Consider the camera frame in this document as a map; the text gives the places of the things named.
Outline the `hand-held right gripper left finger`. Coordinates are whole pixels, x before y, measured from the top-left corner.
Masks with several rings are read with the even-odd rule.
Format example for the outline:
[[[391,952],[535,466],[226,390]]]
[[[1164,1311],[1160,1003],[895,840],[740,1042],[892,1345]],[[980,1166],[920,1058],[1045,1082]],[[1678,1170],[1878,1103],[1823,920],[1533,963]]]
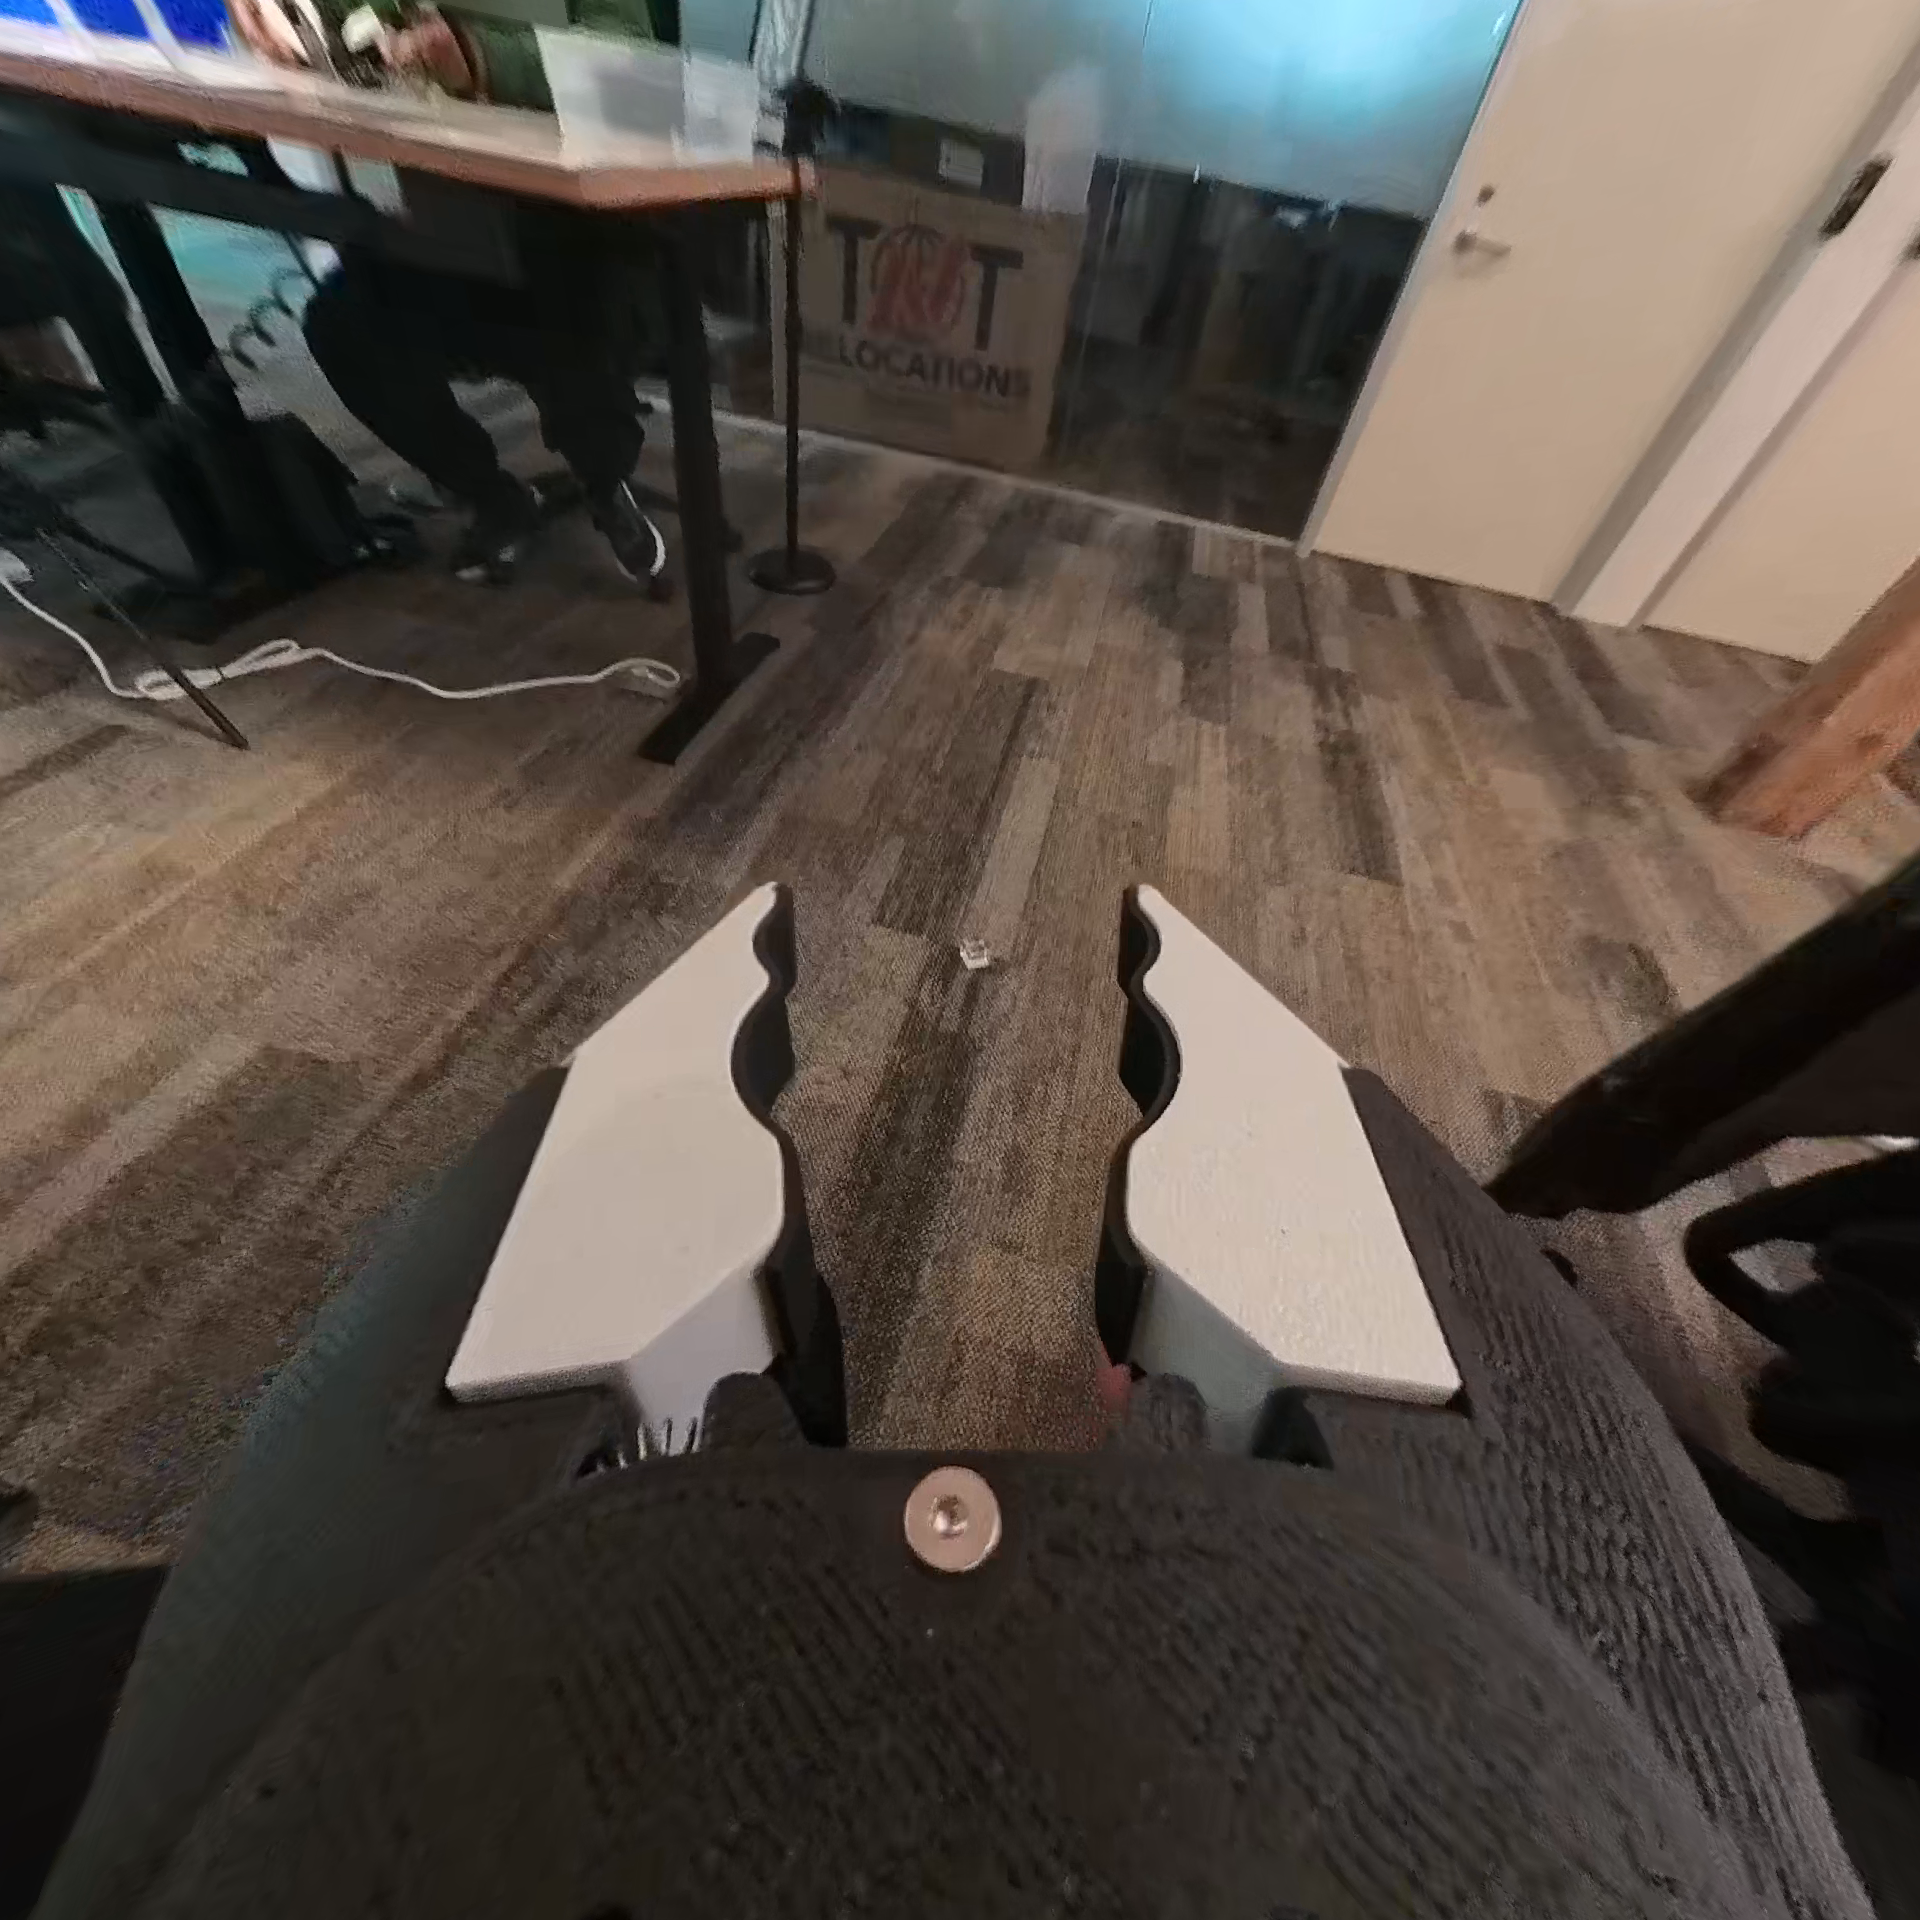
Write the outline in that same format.
[[[448,1364],[458,1404],[607,1393],[694,1444],[727,1376],[770,1376],[846,1444],[846,1350],[798,1151],[794,904],[765,882],[577,1044]]]

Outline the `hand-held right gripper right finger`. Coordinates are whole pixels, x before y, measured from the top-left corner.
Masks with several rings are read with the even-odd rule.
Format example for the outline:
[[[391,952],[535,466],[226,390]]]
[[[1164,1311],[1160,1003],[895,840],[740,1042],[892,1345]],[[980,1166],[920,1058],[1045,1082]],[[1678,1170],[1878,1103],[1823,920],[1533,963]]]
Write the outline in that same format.
[[[1121,897],[1119,1084],[1095,1330],[1257,1454],[1309,1395],[1456,1409],[1460,1371],[1345,1062],[1157,887]]]

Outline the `black bag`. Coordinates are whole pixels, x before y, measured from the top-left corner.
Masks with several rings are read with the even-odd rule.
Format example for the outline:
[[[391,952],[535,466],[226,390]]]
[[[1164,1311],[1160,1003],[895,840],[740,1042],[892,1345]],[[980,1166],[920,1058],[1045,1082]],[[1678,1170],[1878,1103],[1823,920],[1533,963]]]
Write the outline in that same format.
[[[204,414],[172,401],[130,426],[128,448],[208,596],[298,592],[381,553],[350,466],[298,417]]]

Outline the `white door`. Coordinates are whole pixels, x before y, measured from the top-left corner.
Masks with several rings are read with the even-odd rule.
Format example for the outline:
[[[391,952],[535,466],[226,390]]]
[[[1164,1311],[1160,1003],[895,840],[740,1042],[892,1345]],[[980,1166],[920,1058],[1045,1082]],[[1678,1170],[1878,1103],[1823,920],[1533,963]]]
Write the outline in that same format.
[[[1918,547],[1916,59],[1557,590],[1606,628],[1823,659]]]
[[[1300,538],[1546,599],[1916,46],[1905,3],[1527,3]]]

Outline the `cardboard box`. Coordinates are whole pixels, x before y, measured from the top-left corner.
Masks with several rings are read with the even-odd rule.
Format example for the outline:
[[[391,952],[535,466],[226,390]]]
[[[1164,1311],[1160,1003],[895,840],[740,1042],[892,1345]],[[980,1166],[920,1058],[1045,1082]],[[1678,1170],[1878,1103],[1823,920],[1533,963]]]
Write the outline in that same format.
[[[1054,414],[1087,216],[822,164],[799,218],[799,423],[1022,473]]]

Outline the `glass office window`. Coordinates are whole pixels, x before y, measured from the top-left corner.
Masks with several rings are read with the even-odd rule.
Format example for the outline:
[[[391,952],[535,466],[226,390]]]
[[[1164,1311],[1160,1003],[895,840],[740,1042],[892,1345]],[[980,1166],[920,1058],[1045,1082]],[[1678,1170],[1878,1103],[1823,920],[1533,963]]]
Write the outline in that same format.
[[[666,15],[690,54],[753,65],[775,107],[794,75],[824,95],[815,170],[1087,216],[1047,450],[1018,473],[1296,538],[1516,6]]]

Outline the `wood-edged desk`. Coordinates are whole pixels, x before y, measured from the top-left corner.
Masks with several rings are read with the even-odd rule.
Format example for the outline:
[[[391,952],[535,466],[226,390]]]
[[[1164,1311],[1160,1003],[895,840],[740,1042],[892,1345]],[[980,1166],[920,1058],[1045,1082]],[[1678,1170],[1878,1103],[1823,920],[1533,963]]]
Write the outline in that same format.
[[[481,107],[406,103],[334,80],[273,75],[232,57],[166,57],[133,39],[96,39],[4,22],[4,124],[10,177],[74,185],[133,208],[175,206],[350,244],[404,252],[418,225],[351,198],[303,195],[130,151],[124,139],[47,120],[47,106],[111,115],[153,138],[279,138],[309,151],[388,163],[516,201],[577,208],[617,241],[649,235],[657,252],[666,399],[676,466],[678,552],[693,674],[639,740],[639,758],[676,763],[748,680],[775,654],[765,633],[733,632],[727,507],[712,434],[712,379],[693,263],[698,218],[719,206],[798,206],[814,195],[806,160],[688,158],[661,136],[622,136],[602,151],[568,146],[556,122],[488,116]]]

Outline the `clear plastic box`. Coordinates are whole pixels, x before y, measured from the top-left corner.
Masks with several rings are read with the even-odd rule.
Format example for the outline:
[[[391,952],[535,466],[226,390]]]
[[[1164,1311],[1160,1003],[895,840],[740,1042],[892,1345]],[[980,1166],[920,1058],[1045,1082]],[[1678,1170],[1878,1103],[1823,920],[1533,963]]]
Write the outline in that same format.
[[[576,158],[652,144],[690,160],[752,160],[761,86],[750,65],[588,30],[535,28],[560,124]]]

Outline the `blue plastic bin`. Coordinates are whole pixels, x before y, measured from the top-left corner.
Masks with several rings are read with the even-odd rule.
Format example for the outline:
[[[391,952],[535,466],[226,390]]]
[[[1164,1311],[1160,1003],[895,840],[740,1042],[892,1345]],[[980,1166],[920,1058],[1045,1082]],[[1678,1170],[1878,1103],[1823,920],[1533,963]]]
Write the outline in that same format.
[[[230,50],[221,3],[4,3],[1,18],[47,32],[80,30],[97,41],[148,43],[159,54]]]

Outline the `wooden post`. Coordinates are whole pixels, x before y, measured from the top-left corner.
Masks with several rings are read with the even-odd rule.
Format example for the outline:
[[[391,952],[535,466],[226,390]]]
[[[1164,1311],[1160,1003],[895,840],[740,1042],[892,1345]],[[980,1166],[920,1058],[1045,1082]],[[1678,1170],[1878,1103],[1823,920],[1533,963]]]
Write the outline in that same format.
[[[1918,731],[1918,564],[1695,787],[1720,825],[1796,840]]]

